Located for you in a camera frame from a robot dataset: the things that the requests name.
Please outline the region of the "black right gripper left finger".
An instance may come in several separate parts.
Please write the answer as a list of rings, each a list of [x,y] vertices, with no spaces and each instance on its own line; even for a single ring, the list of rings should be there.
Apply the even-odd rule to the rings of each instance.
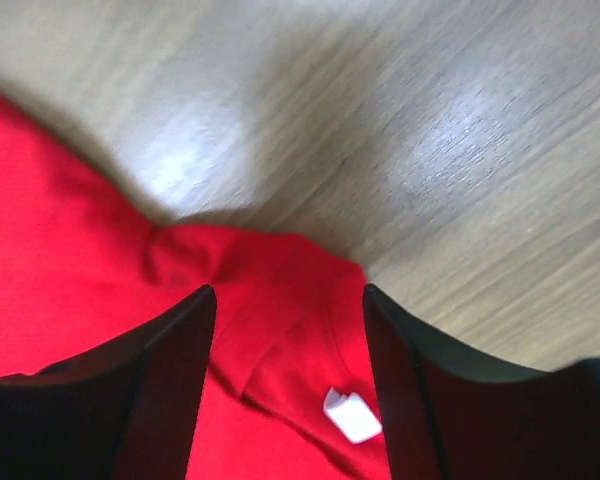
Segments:
[[[183,479],[216,317],[205,285],[33,375],[0,377],[0,479]]]

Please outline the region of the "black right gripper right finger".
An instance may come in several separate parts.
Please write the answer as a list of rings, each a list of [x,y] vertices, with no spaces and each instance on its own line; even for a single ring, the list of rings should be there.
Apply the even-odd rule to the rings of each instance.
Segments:
[[[600,357],[511,363],[367,285],[364,322],[395,479],[600,479]]]

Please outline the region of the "bright red t-shirt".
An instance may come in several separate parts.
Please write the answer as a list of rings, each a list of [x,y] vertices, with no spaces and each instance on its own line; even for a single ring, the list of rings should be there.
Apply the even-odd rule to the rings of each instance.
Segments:
[[[0,97],[0,376],[128,331],[202,285],[217,296],[191,479],[386,479],[330,392],[379,412],[361,268],[297,234],[159,227]]]

